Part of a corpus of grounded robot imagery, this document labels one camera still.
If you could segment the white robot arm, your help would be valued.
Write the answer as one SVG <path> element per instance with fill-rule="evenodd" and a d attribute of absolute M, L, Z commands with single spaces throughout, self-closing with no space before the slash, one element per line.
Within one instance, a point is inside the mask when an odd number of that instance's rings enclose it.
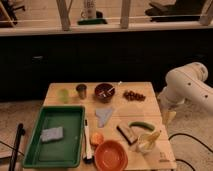
<path fill-rule="evenodd" d="M 157 96 L 164 125 L 174 119 L 174 108 L 182 105 L 185 100 L 213 114 L 213 87 L 205 84 L 207 78 L 208 69 L 200 62 L 174 68 L 166 74 L 166 86 Z"/>

